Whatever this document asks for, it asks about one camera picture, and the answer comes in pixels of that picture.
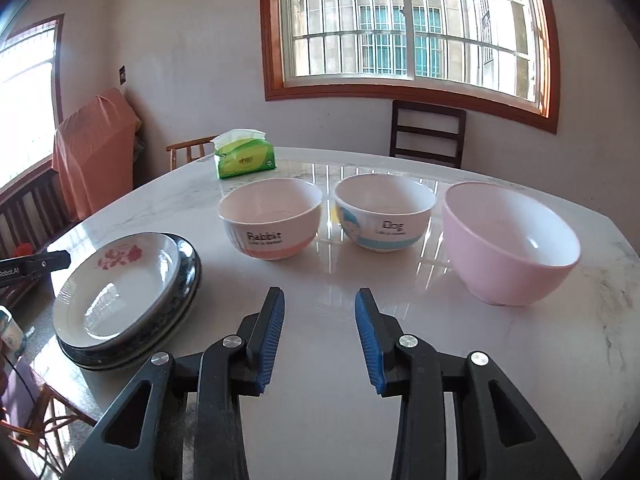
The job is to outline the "white Rabbit bowl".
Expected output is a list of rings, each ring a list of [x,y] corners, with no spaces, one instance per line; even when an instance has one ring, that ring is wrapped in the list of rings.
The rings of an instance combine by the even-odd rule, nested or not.
[[[296,255],[317,234],[323,194],[297,178],[247,183],[220,201],[218,214],[232,245],[262,260]]]

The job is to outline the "white pink-flower plate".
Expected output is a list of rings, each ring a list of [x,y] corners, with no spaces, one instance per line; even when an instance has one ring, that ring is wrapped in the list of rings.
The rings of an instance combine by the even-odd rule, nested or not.
[[[180,268],[178,242],[162,233],[124,236],[97,249],[56,295],[56,336],[74,349],[105,346],[147,318]]]

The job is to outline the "dark wooden chair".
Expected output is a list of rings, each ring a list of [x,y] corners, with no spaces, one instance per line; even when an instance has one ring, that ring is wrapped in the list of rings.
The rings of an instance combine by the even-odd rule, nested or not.
[[[438,116],[454,119],[457,123],[456,130],[448,131],[443,128],[412,126],[400,122],[400,113],[419,113],[430,116]],[[465,141],[466,111],[457,108],[441,105],[417,103],[401,100],[393,100],[392,104],[392,124],[390,125],[390,157],[409,157],[423,160],[424,162],[437,162],[438,164],[457,169],[462,168],[463,149]],[[425,151],[420,148],[402,148],[398,145],[398,136],[410,134],[410,136],[420,136],[420,138],[446,141],[454,146],[452,154]]]

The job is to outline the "large barred window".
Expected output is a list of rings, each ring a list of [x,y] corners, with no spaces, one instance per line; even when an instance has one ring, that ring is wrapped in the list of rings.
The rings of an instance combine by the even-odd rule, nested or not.
[[[558,128],[551,0],[259,0],[269,101],[405,99]]]

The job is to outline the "orange cloth-covered furniture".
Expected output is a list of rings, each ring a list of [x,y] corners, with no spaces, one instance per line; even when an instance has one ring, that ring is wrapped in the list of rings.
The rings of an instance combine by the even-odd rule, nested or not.
[[[85,220],[134,188],[134,138],[141,120],[116,88],[58,126],[52,168],[70,218]]]

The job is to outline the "light wooden chair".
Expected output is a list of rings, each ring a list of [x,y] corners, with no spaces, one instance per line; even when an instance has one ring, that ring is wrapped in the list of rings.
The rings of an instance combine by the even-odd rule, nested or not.
[[[169,170],[179,167],[179,162],[190,164],[207,155],[207,151],[213,146],[215,136],[203,136],[202,138],[181,141],[166,146]]]

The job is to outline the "side window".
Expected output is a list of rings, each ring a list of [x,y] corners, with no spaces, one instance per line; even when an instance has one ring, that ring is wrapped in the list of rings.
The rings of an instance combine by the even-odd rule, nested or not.
[[[64,16],[35,22],[1,44],[1,185],[50,159],[62,122]]]

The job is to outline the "white Dog bowl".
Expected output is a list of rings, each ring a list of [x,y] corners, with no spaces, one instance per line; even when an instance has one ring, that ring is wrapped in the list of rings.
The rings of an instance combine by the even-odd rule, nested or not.
[[[437,197],[419,182],[394,174],[357,174],[333,192],[334,210],[346,236],[374,252],[416,244],[430,223]]]

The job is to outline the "large pink bowl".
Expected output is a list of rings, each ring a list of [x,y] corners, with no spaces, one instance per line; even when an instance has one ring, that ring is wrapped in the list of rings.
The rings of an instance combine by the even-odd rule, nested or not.
[[[525,307],[546,298],[582,255],[576,233],[556,212],[498,184],[450,186],[442,229],[458,277],[486,304]]]

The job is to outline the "large blue floral plate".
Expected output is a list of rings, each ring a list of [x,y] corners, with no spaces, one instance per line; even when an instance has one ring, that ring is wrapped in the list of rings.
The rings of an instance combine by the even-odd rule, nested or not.
[[[63,353],[85,370],[114,370],[140,358],[154,344],[163,340],[177,326],[180,318],[189,310],[202,274],[201,260],[193,245],[185,238],[162,233],[178,242],[180,268],[175,283],[160,305],[130,332],[116,337],[105,346],[74,349],[58,339]]]

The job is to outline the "green tissue pack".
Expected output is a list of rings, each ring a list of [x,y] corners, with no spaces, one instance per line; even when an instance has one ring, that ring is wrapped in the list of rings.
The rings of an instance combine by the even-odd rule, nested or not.
[[[217,176],[221,180],[273,170],[277,167],[272,144],[255,129],[232,129],[213,138]]]

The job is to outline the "dark wooden bench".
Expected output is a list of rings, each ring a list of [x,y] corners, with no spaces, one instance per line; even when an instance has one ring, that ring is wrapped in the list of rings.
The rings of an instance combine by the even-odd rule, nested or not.
[[[44,252],[77,221],[67,210],[58,173],[47,162],[1,192],[1,258]]]

